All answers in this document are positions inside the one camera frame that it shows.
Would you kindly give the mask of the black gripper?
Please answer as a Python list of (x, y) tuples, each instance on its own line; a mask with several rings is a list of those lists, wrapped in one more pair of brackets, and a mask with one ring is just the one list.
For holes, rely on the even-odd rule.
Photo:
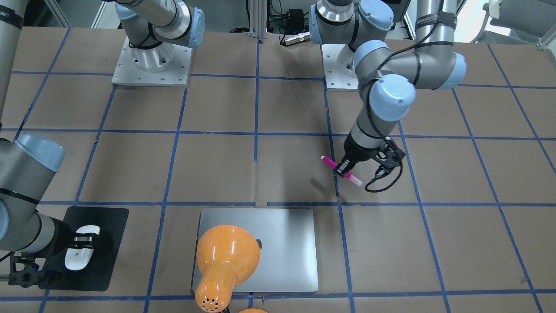
[[(35, 213), (39, 222), (36, 234), (33, 238), (33, 272), (40, 272), (40, 265), (36, 263), (38, 258), (45, 258), (46, 261), (52, 256), (59, 254), (71, 240), (73, 234), (71, 228), (62, 220), (51, 216)], [(72, 242), (97, 242), (99, 234), (96, 233), (75, 233)], [(69, 250), (95, 249), (92, 244), (70, 245)]]
[(381, 146), (381, 139), (375, 137), (364, 137), (371, 139), (371, 148), (360, 145), (350, 134), (344, 142), (345, 155), (342, 162), (336, 166), (336, 173), (345, 176), (351, 172), (358, 162), (367, 162), (370, 159), (377, 159), (378, 147)]

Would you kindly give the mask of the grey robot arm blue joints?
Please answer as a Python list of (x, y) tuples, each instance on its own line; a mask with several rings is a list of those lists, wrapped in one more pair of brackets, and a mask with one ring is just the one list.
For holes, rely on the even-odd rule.
[(420, 0), (415, 43), (392, 52), (384, 42), (394, 22), (381, 0), (318, 0), (310, 8), (311, 40), (346, 44), (363, 101), (345, 141), (346, 150), (371, 150), (407, 115), (417, 89), (451, 89), (463, 80), (467, 64), (453, 50), (457, 26), (454, 0)]

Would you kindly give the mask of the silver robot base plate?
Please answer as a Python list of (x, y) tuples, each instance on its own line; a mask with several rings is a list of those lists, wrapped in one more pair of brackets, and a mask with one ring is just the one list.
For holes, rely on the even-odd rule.
[(131, 48), (126, 38), (111, 82), (124, 87), (187, 87), (193, 48), (163, 42)]
[(354, 52), (346, 44), (321, 45), (326, 89), (354, 92), (359, 81), (354, 72)]

